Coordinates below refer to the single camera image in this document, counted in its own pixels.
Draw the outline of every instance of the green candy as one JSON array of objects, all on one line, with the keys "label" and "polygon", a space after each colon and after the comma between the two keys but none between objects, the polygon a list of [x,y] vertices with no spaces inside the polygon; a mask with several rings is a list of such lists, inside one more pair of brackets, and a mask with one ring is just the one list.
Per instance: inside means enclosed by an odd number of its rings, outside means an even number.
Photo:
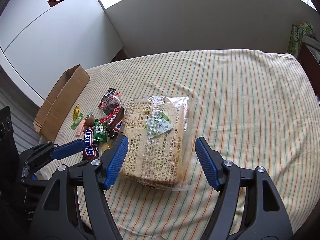
[{"label": "green candy", "polygon": [[100,119],[94,121],[94,133],[93,140],[95,142],[106,142],[107,141],[107,123],[99,123]]},{"label": "green candy", "polygon": [[72,125],[71,125],[71,129],[72,129],[73,131],[78,127],[78,125],[79,125],[79,123],[81,122],[82,118],[83,118],[83,114],[80,113],[80,114],[78,115],[78,117],[73,121],[73,123],[72,123]]}]

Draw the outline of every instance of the black candy wrapper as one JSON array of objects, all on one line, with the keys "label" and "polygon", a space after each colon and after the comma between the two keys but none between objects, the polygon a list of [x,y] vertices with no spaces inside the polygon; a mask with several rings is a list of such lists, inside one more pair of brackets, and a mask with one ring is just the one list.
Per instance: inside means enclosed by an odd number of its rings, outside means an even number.
[{"label": "black candy wrapper", "polygon": [[108,97],[108,96],[112,96],[114,95],[116,92],[116,90],[114,88],[109,88],[108,91],[104,94],[104,96],[101,98],[100,104],[99,104],[99,108],[102,105],[102,102]]}]

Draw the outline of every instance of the blue gripper pad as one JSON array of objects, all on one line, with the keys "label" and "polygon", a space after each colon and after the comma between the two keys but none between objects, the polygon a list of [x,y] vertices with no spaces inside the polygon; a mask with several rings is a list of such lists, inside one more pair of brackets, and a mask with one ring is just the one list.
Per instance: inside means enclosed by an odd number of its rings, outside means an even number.
[{"label": "blue gripper pad", "polygon": [[124,158],[127,155],[128,146],[128,138],[125,136],[107,168],[107,178],[104,182],[105,190],[109,189],[116,182]]},{"label": "blue gripper pad", "polygon": [[205,177],[207,178],[208,184],[215,190],[218,190],[220,187],[220,183],[218,181],[218,170],[199,138],[196,139],[196,154],[204,171]]},{"label": "blue gripper pad", "polygon": [[62,160],[64,158],[67,158],[68,156],[71,156],[78,152],[82,152],[84,149],[85,149],[84,140],[77,139],[75,141],[72,141],[67,144],[54,148],[52,153],[50,154],[50,157],[53,160],[54,159]]}]

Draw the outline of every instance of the bread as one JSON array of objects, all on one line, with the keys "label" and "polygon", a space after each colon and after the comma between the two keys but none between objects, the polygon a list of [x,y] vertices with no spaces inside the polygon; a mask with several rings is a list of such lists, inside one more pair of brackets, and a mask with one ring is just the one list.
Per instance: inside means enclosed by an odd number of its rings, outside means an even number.
[{"label": "bread", "polygon": [[[187,124],[184,98],[155,96],[131,100],[123,125],[123,134],[129,140],[128,153],[120,171],[123,176],[160,188],[175,187],[183,181],[182,140]],[[159,131],[157,121],[152,122],[152,117],[159,113],[169,117],[171,124],[163,125],[168,131]],[[157,132],[154,137],[152,129]]]}]

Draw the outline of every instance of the mattress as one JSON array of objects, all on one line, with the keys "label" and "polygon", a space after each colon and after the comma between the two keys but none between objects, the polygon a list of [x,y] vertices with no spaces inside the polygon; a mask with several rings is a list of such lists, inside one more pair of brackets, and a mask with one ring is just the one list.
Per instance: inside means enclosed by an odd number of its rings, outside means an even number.
[{"label": "mattress", "polygon": [[[320,112],[311,84],[289,54],[252,50],[184,51],[132,58],[87,70],[90,82],[76,104],[101,115],[98,105],[109,87],[131,98],[191,95],[195,104],[188,191],[167,191],[121,177],[105,192],[124,239],[199,239],[218,193],[206,181],[194,150],[203,136],[224,159],[243,168],[264,166],[276,185],[295,232],[320,197]],[[55,143],[75,137],[72,110]],[[81,161],[78,153],[45,166],[49,179],[60,164]],[[231,232],[239,229],[245,190],[240,191]],[[82,219],[89,224],[84,191],[78,187]]]}]

